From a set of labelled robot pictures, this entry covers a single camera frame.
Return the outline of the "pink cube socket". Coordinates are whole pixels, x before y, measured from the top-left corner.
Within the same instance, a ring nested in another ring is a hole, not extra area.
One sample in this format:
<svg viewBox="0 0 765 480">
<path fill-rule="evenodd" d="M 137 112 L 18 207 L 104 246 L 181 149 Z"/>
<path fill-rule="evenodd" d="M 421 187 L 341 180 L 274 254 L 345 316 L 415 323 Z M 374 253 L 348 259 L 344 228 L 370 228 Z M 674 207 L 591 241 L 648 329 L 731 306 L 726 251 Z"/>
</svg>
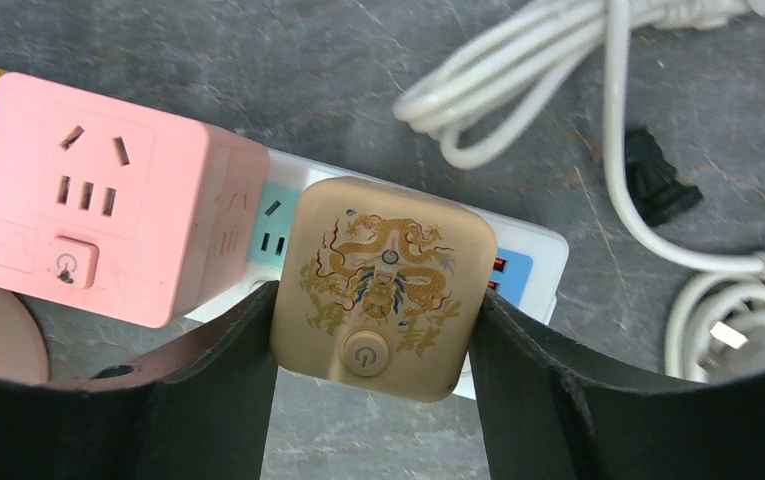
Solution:
<svg viewBox="0 0 765 480">
<path fill-rule="evenodd" d="M 0 288 L 159 328 L 237 285 L 267 149 L 201 121 L 0 78 Z"/>
</svg>

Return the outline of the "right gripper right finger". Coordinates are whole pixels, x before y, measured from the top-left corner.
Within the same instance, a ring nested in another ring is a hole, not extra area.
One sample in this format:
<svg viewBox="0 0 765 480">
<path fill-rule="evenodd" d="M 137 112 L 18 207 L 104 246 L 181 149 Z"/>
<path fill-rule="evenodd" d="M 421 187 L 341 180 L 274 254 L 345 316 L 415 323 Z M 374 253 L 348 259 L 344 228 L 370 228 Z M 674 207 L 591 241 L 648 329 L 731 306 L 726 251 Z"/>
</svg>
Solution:
<svg viewBox="0 0 765 480">
<path fill-rule="evenodd" d="M 765 479 L 765 373 L 702 384 L 644 370 L 494 291 L 469 353 L 495 479 Z"/>
</svg>

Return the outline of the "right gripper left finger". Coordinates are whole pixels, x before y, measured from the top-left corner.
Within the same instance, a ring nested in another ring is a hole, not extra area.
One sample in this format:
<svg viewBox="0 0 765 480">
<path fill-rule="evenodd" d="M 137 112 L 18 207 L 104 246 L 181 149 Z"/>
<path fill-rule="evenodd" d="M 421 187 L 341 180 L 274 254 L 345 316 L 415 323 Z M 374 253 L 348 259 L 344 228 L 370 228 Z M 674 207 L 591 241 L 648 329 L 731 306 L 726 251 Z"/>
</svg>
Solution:
<svg viewBox="0 0 765 480">
<path fill-rule="evenodd" d="M 277 289 L 88 379 L 0 380 L 0 479 L 258 478 Z"/>
</svg>

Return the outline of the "tan dragon cube socket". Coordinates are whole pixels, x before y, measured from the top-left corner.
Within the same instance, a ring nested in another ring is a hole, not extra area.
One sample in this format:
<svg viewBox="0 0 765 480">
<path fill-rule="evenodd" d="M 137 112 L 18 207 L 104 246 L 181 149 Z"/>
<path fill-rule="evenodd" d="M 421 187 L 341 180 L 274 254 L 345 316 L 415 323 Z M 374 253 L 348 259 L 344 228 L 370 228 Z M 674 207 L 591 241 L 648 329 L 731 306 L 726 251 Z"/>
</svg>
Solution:
<svg viewBox="0 0 765 480">
<path fill-rule="evenodd" d="M 284 369 L 420 402 L 457 386 L 498 244 L 480 215 L 356 177 L 300 195 L 273 310 Z"/>
</svg>

